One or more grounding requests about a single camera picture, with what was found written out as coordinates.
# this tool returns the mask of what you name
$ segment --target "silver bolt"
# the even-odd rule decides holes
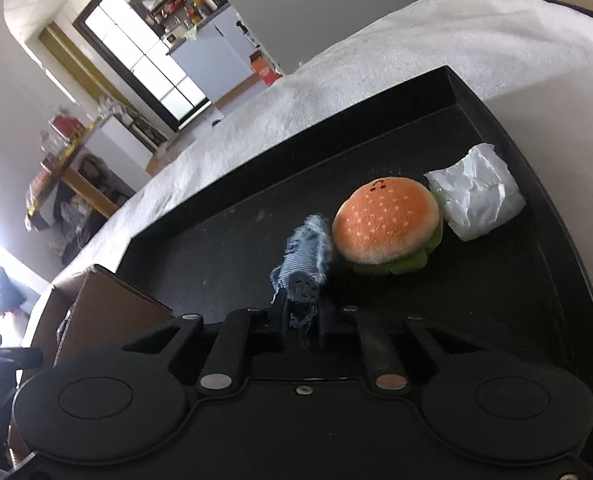
[[[311,386],[297,386],[296,393],[299,395],[311,395],[314,393],[314,388]]]
[[[398,374],[383,374],[379,375],[374,381],[376,386],[382,390],[402,390],[407,386],[407,379]]]
[[[208,374],[201,377],[201,386],[208,390],[223,390],[232,384],[232,378],[225,374]]]

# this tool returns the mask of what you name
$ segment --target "black frame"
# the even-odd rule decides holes
[[[179,131],[179,127],[184,124],[192,115],[196,114],[203,106],[209,103],[206,97],[199,104],[195,105],[182,118],[174,117],[161,102],[154,97],[154,95],[130,72],[128,67],[121,63],[113,52],[108,49],[99,37],[86,25],[85,20],[90,16],[92,11],[96,9],[103,0],[91,0],[89,4],[83,9],[78,17],[74,20],[74,28],[85,38],[85,40],[96,50],[100,57],[102,57],[111,67],[118,73],[121,78],[129,84],[143,101],[155,111],[155,113],[175,132]]]

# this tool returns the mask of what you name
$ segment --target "window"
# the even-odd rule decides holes
[[[125,1],[92,0],[74,27],[173,130],[209,104]]]

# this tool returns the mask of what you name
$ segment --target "kitchen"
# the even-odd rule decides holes
[[[224,114],[231,111],[228,104],[234,98],[240,96],[240,101],[241,94],[249,98],[267,88],[250,60],[251,55],[260,58],[262,47],[228,0],[125,1],[163,41],[167,55]],[[272,83],[278,75],[270,56],[263,53],[255,66],[259,63],[266,83]]]

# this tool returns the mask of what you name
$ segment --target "plastic bag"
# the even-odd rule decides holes
[[[459,162],[425,176],[447,223],[464,241],[512,220],[525,199],[492,144],[477,144]]]

